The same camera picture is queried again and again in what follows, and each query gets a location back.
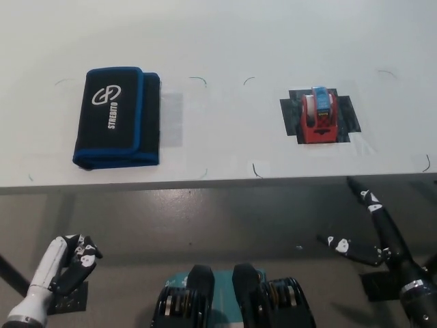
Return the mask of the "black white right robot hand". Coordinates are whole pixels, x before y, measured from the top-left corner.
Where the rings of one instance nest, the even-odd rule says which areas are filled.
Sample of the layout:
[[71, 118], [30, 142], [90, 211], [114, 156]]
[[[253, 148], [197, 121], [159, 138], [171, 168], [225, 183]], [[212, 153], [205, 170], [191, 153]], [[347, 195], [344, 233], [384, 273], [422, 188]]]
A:
[[386, 206], [370, 188], [357, 179], [348, 176], [346, 182], [352, 194], [369, 213], [380, 244], [378, 246], [364, 245], [350, 238], [337, 237], [332, 234], [318, 234], [317, 240], [336, 254], [353, 262], [371, 267], [385, 264], [389, 273], [396, 277], [399, 288], [403, 292], [433, 284], [433, 278], [429, 272], [413, 260]]

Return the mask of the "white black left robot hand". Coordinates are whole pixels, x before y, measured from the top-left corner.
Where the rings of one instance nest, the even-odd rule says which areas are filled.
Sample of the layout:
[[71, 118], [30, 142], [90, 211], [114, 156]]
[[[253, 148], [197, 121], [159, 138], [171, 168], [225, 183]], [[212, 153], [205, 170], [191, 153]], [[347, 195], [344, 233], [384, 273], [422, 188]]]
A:
[[58, 236], [44, 253], [28, 293], [68, 296], [88, 278], [96, 268], [96, 261], [101, 258], [102, 253], [90, 236]]

